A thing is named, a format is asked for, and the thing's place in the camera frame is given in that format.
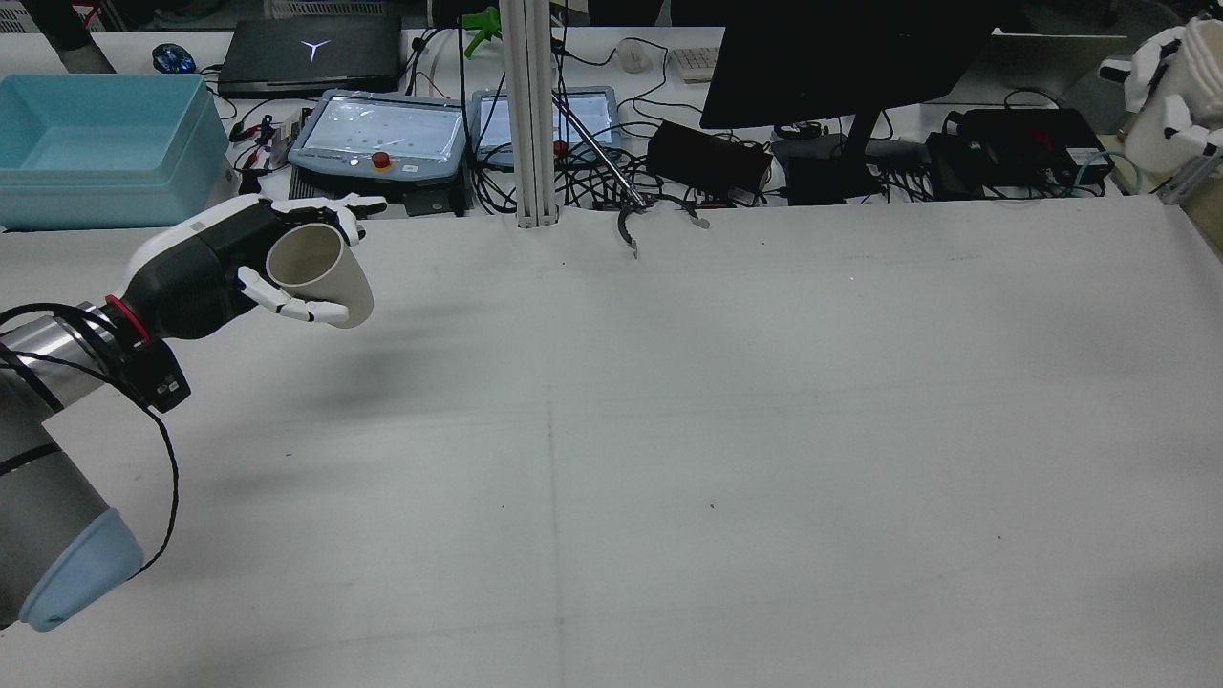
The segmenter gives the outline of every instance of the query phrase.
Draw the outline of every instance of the white computer mouse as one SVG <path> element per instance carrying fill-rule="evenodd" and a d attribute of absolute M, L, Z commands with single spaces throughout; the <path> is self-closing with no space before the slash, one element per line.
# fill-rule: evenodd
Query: white computer mouse
<path fill-rule="evenodd" d="M 641 73 L 653 66 L 640 40 L 621 40 L 615 46 L 615 54 L 620 56 L 620 66 L 629 73 Z"/>

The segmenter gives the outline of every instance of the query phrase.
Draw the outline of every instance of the light blue plastic bin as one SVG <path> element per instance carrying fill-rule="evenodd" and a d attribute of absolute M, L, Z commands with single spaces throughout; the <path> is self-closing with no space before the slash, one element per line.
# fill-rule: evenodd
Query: light blue plastic bin
<path fill-rule="evenodd" d="M 0 225 L 166 226 L 204 208 L 229 138 L 198 75 L 0 79 Z"/>

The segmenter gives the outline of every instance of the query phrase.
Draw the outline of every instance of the light blue cap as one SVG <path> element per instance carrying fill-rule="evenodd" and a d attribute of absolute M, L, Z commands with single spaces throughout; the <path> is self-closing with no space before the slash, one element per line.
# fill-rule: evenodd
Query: light blue cap
<path fill-rule="evenodd" d="M 132 577 L 144 552 L 114 508 L 72 540 L 21 605 L 18 617 L 34 631 L 51 631 Z"/>

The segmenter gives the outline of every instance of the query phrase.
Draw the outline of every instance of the black monitor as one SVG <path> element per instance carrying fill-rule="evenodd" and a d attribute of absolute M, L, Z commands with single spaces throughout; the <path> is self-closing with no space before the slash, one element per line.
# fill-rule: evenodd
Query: black monitor
<path fill-rule="evenodd" d="M 998 26 L 1003 0 L 764 0 L 726 26 L 701 126 L 854 115 L 818 175 L 830 196 L 878 191 L 866 143 L 879 114 L 945 95 Z"/>

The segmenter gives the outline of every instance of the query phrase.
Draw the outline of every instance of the red ring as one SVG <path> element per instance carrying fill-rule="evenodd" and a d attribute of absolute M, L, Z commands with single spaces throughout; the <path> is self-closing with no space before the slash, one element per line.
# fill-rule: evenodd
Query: red ring
<path fill-rule="evenodd" d="M 106 302 L 117 308 L 119 312 L 124 313 L 124 317 L 127 318 L 127 321 L 132 323 L 132 326 L 136 328 L 136 334 L 139 334 L 141 339 L 143 339 L 144 341 L 153 340 L 153 337 L 149 336 L 149 330 L 144 329 L 144 325 L 141 324 L 141 320 L 136 317 L 136 313 L 133 313 L 131 308 L 127 307 L 127 303 L 120 301 L 119 297 L 115 296 L 114 293 L 106 295 Z"/>

